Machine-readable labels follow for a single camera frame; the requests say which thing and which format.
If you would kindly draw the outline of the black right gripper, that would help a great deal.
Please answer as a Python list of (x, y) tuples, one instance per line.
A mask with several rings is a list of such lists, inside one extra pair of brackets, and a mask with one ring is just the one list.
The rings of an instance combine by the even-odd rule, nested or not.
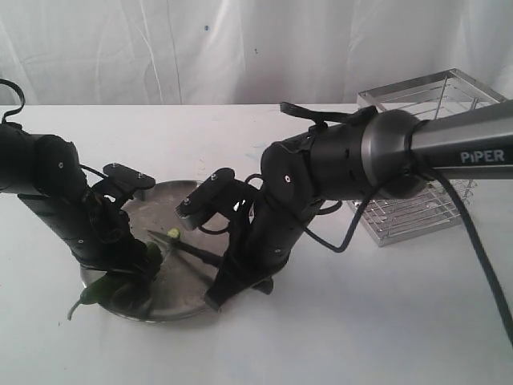
[(270, 295), (289, 259), (285, 216), (256, 188), (245, 188), (229, 226), (229, 245), (204, 302), (214, 311), (246, 289)]

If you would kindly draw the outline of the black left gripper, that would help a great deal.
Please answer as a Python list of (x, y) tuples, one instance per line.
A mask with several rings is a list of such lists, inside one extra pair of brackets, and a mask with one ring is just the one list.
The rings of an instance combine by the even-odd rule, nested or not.
[(151, 284), (163, 263), (160, 248), (147, 248), (134, 238), (127, 215), (107, 198), (85, 192), (79, 202), (79, 263), (90, 270), (139, 275), (114, 292), (110, 310), (127, 317), (147, 317), (152, 309)]

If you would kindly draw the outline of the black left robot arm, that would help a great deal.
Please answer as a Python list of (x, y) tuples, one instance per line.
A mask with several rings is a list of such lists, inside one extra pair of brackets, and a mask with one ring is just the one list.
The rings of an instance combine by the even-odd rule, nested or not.
[(154, 178), (109, 164), (89, 185), (75, 145), (57, 135), (30, 134), (1, 124), (1, 191), (17, 198), (70, 249), (85, 270), (103, 276), (87, 286), (77, 306), (117, 302), (145, 317), (153, 306), (151, 284), (163, 262), (159, 248), (131, 232), (124, 204)]

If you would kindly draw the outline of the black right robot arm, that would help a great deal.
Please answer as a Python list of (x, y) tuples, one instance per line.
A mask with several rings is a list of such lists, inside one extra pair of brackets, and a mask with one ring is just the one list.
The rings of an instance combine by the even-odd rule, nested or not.
[(246, 289), (269, 292), (326, 201), (406, 199), (438, 180), (466, 216), (453, 179), (512, 176), (511, 102), (438, 120), (375, 107), (340, 114), (283, 103), (281, 110), (312, 126), (265, 149), (259, 188), (230, 168), (204, 182), (209, 209), (228, 219), (228, 248), (204, 297), (213, 309)]

